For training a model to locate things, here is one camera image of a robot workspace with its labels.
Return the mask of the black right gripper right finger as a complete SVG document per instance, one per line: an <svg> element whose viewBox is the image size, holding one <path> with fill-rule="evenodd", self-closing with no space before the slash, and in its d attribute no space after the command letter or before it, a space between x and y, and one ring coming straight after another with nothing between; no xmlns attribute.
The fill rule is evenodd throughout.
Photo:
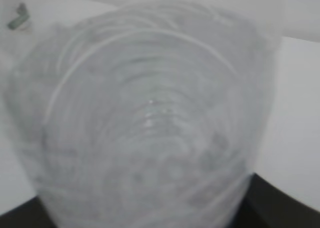
<svg viewBox="0 0 320 228"><path fill-rule="evenodd" d="M255 174L230 227L320 228L320 213Z"/></svg>

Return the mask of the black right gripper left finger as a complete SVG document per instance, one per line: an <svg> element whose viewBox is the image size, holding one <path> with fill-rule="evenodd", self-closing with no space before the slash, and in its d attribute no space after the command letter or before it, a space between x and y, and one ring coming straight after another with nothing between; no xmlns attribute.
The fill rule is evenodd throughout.
<svg viewBox="0 0 320 228"><path fill-rule="evenodd" d="M0 228L50 228L54 227L47 210L38 197L0 216Z"/></svg>

